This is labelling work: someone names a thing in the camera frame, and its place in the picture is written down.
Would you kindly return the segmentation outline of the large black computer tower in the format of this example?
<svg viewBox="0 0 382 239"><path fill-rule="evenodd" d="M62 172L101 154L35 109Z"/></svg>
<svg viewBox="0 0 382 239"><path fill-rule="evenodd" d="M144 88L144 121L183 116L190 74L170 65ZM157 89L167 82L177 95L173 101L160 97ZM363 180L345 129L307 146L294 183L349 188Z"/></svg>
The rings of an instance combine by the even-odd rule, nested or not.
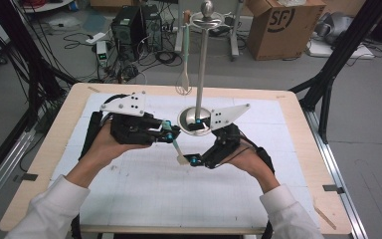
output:
<svg viewBox="0 0 382 239"><path fill-rule="evenodd" d="M138 44L144 39L141 8L122 6L110 27L119 56L123 60L136 61Z"/></svg>

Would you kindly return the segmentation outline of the grey metal stand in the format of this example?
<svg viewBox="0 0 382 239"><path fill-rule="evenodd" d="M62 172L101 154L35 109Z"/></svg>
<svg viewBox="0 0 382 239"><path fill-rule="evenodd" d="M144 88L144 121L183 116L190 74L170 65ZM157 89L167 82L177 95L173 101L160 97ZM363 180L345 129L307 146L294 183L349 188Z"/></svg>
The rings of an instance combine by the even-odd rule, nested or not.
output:
<svg viewBox="0 0 382 239"><path fill-rule="evenodd" d="M200 5L204 0L178 0L178 32L176 34L176 42L174 51L179 53L183 47L183 13L185 10L191 10L192 13L200 12ZM240 22L241 12L244 6L244 0L210 0L214 4L214 12L219 13L224 23L228 25L230 30L229 42L231 47L231 58L236 60L239 57L239 47L237 39L238 25Z"/></svg>

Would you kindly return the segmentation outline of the white grid mat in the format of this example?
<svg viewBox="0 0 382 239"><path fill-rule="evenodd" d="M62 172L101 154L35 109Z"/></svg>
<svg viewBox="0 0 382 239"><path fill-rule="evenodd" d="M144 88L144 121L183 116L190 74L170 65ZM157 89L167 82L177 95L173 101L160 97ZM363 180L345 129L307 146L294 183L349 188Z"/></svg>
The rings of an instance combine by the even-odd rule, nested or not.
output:
<svg viewBox="0 0 382 239"><path fill-rule="evenodd" d="M296 156L283 110L273 100L206 98L206 109L249 104L235 123L270 155L278 181L286 185L310 217L316 212ZM181 133L185 154L203 153L212 134ZM104 168L81 207L81 226L261 229L268 215L261 188L246 172L225 164L215 169L180 165L172 144L124 153Z"/></svg>

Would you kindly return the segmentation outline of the brown cardboard box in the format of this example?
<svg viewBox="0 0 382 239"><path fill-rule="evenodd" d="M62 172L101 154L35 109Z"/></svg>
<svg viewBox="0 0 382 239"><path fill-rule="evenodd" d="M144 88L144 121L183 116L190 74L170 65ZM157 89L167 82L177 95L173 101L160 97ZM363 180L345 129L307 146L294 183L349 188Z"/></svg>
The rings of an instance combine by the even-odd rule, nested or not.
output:
<svg viewBox="0 0 382 239"><path fill-rule="evenodd" d="M322 0L285 6L279 0L246 0L253 13L247 47L256 61L300 57L325 8Z"/></svg>

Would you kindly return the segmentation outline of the person's left hand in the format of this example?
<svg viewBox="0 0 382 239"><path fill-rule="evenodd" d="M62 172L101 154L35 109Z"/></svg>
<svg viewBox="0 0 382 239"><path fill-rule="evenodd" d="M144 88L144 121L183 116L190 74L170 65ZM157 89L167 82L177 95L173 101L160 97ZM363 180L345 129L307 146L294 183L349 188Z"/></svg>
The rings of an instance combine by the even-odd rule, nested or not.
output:
<svg viewBox="0 0 382 239"><path fill-rule="evenodd" d="M108 120L99 130L91 148L80 159L77 167L81 173L88 175L91 175L93 172L98 173L123 153L129 150L147 148L149 146L147 144L119 143L110 134L110 127L111 121Z"/></svg>

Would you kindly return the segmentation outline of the small wooden spatula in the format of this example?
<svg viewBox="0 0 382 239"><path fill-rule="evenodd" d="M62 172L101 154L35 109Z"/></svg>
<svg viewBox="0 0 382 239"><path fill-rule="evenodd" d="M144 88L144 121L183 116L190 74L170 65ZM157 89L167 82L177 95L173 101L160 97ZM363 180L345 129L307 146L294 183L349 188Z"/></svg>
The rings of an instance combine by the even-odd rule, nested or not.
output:
<svg viewBox="0 0 382 239"><path fill-rule="evenodd" d="M177 161L180 165L185 165L185 164L188 164L188 161L187 159L184 157L184 154L182 153L180 147L179 147L179 144L177 143L177 140L174 140L173 142L173 146L175 148L175 150L177 151Z"/></svg>

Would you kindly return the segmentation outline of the white board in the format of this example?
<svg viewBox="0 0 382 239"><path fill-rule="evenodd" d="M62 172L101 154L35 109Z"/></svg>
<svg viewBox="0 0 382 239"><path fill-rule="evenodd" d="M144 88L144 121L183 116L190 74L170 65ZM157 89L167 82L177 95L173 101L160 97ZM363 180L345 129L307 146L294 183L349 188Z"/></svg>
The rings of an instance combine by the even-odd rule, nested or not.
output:
<svg viewBox="0 0 382 239"><path fill-rule="evenodd" d="M328 58L332 52L331 46L320 40L310 39L306 44L306 53L312 57ZM360 44L351 55L351 59L369 60L373 58L373 53L363 44Z"/></svg>

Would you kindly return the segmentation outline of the light wooden table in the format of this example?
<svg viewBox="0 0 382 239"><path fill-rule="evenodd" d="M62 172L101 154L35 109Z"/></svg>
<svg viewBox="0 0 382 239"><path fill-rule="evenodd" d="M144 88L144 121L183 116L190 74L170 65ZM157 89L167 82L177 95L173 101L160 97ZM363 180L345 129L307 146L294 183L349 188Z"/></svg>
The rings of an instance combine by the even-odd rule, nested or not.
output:
<svg viewBox="0 0 382 239"><path fill-rule="evenodd" d="M127 86L114 84L76 84L69 92L44 143L29 169L37 174L35 181L23 181L15 193L1 222L0 229L12 230L26 215L29 201L45 191L60 174L67 172L76 162L81 151L92 112L107 98L115 94L146 94L146 109L159 118L176 119L179 112L191 106L196 96L179 96L168 86ZM289 91L207 88L206 98L238 98L241 100L273 100L280 103L305 182L312 197L312 204L323 211L337 226L333 230L316 213L311 217L324 235L348 235L350 224L345 218L341 201L333 193L322 190L321 184L330 182L323 159L313 135L305 121L296 96ZM151 234L260 234L261 229L244 228L172 228L172 227L121 227L89 226L85 232L151 233Z"/></svg>

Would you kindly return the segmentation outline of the white round tabletop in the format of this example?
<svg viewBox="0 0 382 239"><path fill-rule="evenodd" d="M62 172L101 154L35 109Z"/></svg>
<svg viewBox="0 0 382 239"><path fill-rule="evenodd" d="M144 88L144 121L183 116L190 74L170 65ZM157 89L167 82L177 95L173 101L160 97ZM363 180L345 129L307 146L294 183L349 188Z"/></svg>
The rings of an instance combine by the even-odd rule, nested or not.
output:
<svg viewBox="0 0 382 239"><path fill-rule="evenodd" d="M51 11L61 7L68 6L73 1L74 0L62 0L61 2L55 2L55 3L48 2L48 3L45 3L43 6L39 6L39 7L20 6L19 9L22 12L26 12L26 13L46 12L46 11Z"/></svg>

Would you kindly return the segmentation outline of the thin wooden stick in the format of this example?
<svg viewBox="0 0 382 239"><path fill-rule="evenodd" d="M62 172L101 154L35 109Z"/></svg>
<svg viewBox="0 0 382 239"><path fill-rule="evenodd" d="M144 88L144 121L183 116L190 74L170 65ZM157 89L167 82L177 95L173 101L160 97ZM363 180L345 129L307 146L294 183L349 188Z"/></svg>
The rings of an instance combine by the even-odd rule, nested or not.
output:
<svg viewBox="0 0 382 239"><path fill-rule="evenodd" d="M316 206L315 201L313 202L313 207L316 213L319 215L319 217L322 220L324 220L329 225L330 228L332 228L333 230L337 229L337 226L326 216L326 214L323 211L320 210L320 208Z"/></svg>

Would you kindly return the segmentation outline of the grey metal clamp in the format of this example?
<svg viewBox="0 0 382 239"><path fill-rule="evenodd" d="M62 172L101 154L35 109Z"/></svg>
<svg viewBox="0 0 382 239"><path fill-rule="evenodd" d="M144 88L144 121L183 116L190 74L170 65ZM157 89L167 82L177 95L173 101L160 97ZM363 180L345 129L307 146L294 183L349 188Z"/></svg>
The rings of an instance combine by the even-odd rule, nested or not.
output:
<svg viewBox="0 0 382 239"><path fill-rule="evenodd" d="M335 191L337 194L345 193L343 187L339 187L335 184L322 185L324 191Z"/></svg>
<svg viewBox="0 0 382 239"><path fill-rule="evenodd" d="M37 174L33 173L23 173L22 175L16 175L13 178L14 182L22 182L22 181L35 181L38 178Z"/></svg>

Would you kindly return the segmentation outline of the person's right hand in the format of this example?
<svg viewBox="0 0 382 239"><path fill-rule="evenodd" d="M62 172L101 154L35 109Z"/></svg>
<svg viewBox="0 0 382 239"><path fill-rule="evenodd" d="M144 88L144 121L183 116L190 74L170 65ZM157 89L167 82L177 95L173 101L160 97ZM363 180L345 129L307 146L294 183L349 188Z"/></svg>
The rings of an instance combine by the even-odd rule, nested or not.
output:
<svg viewBox="0 0 382 239"><path fill-rule="evenodd" d="M263 193L267 193L280 185L272 171L257 155L256 150L244 140L222 163L230 163L249 173L258 182Z"/></svg>

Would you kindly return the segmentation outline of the steel utensil rack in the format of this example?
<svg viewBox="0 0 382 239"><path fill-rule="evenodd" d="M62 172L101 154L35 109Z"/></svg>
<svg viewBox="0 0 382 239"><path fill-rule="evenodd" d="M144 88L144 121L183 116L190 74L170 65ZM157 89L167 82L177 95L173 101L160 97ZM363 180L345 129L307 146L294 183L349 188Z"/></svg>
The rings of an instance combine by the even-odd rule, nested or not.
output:
<svg viewBox="0 0 382 239"><path fill-rule="evenodd" d="M191 135L205 135L210 132L208 129L191 131L188 124L196 119L208 119L210 113L202 107L203 88L206 70L208 35L211 29L219 27L223 23L222 17L214 17L214 5L210 0L204 0L200 5L200 12L192 14L190 17L190 26L195 26L201 30L201 48L199 59L199 73L197 82L196 105L185 109L178 116L178 123L182 130Z"/></svg>

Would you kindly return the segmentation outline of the white device with green display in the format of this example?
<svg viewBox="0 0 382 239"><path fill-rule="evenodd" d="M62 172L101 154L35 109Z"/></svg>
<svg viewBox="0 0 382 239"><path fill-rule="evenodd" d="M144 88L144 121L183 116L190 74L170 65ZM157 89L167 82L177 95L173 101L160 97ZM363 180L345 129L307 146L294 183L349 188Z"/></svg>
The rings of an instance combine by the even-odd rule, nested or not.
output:
<svg viewBox="0 0 382 239"><path fill-rule="evenodd" d="M95 44L95 52L98 62L101 66L107 63L107 45L106 41L97 41Z"/></svg>

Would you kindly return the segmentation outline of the grey bag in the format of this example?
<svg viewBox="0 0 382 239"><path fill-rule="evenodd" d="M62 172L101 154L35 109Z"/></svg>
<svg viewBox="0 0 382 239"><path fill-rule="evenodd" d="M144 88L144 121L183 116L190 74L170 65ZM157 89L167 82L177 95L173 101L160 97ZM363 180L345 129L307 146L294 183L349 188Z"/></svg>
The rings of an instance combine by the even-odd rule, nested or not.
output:
<svg viewBox="0 0 382 239"><path fill-rule="evenodd" d="M314 32L327 44L334 45L337 39L348 30L352 21L352 17L349 17L342 12L326 12L318 20Z"/></svg>

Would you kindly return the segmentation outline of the black frame strut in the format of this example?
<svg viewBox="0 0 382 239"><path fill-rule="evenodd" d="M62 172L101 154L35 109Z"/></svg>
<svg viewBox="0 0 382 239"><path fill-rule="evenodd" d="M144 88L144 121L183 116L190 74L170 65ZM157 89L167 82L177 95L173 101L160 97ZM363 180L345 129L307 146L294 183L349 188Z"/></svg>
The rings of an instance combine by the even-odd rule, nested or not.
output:
<svg viewBox="0 0 382 239"><path fill-rule="evenodd" d="M299 100L305 111L313 112L317 103L321 102L317 132L323 143L328 143L327 125L333 83L357 47L381 19L382 0L366 0L322 69L311 79L289 89L295 94L307 90Z"/></svg>

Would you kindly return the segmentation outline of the white power strip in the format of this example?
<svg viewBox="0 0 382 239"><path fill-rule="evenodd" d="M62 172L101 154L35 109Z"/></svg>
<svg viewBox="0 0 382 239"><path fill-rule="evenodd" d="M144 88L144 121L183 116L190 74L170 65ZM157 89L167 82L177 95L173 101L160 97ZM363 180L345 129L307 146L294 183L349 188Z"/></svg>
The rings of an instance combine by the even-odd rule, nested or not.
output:
<svg viewBox="0 0 382 239"><path fill-rule="evenodd" d="M102 39L106 34L105 33L97 33L93 35L90 39L86 39L86 43L92 45Z"/></svg>

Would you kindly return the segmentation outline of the wire whisk with wooden handle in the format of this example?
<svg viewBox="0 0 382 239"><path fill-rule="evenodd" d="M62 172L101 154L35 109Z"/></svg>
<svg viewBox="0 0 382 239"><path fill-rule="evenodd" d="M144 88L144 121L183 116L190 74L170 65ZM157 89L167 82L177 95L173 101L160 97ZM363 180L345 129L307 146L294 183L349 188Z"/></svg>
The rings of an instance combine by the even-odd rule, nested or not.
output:
<svg viewBox="0 0 382 239"><path fill-rule="evenodd" d="M184 26L185 26L185 24L188 24L190 26L190 17L191 17L191 12L189 10L185 10L183 12L184 25L182 27L182 54L183 54L183 32L184 32ZM177 80L176 91L177 91L177 93L179 95L182 95L180 93L180 85L181 85L181 83L180 83L180 75L179 75L178 80Z"/></svg>

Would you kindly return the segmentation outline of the slim black computer tower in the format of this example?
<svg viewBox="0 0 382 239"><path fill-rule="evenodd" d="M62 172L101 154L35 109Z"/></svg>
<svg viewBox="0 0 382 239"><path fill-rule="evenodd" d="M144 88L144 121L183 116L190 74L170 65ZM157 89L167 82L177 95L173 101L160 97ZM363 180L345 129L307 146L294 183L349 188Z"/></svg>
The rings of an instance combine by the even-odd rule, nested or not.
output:
<svg viewBox="0 0 382 239"><path fill-rule="evenodd" d="M147 40L147 49L152 52L161 51L163 48L161 17L154 4L141 6L143 23Z"/></svg>

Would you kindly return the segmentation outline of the aluminium rail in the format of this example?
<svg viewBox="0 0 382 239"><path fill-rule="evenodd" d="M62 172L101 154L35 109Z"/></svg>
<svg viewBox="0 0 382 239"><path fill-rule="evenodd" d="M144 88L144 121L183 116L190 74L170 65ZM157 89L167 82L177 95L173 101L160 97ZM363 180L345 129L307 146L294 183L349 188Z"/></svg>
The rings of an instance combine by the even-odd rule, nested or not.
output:
<svg viewBox="0 0 382 239"><path fill-rule="evenodd" d="M0 145L0 190L30 147L45 114L39 110L37 118L29 122L29 112L25 112Z"/></svg>
<svg viewBox="0 0 382 239"><path fill-rule="evenodd" d="M319 132L319 119L316 116L315 112L303 111L304 116L307 120L309 128L312 132L313 138L315 140L316 146L319 150L321 158L323 159L325 168L327 170L327 175L330 178L330 182L322 183L322 185L335 184L337 186L343 187L345 193L337 194L335 191L324 191L326 193L333 192L341 201L341 207L344 211L345 218L350 224L351 232L350 236L353 239L368 239L364 225L361 221L361 218L356 210L356 207L353 203L353 200L350 196L350 193L347 189L343 176L340 172L340 169L337 165L333 152L329 144L322 138Z"/></svg>

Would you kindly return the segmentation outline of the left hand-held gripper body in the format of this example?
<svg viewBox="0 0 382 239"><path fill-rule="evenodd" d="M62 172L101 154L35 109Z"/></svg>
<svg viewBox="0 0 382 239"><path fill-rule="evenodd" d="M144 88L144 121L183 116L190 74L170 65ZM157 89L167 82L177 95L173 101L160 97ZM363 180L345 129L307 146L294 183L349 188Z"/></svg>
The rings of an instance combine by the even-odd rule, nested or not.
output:
<svg viewBox="0 0 382 239"><path fill-rule="evenodd" d="M162 120L147 113L145 103L145 92L111 96L99 107L105 113L99 125L110 120L110 134L121 144L152 145L163 141Z"/></svg>

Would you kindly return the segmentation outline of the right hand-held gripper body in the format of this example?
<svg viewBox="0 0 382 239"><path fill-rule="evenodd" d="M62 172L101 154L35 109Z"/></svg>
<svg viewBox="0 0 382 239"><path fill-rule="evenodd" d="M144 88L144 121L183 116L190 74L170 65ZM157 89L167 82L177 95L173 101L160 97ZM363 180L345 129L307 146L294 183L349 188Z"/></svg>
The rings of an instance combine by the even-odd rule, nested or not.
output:
<svg viewBox="0 0 382 239"><path fill-rule="evenodd" d="M202 162L206 167L214 168L239 147L240 133L234 121L250 107L244 104L211 110L210 130L216 138L214 144L203 153Z"/></svg>

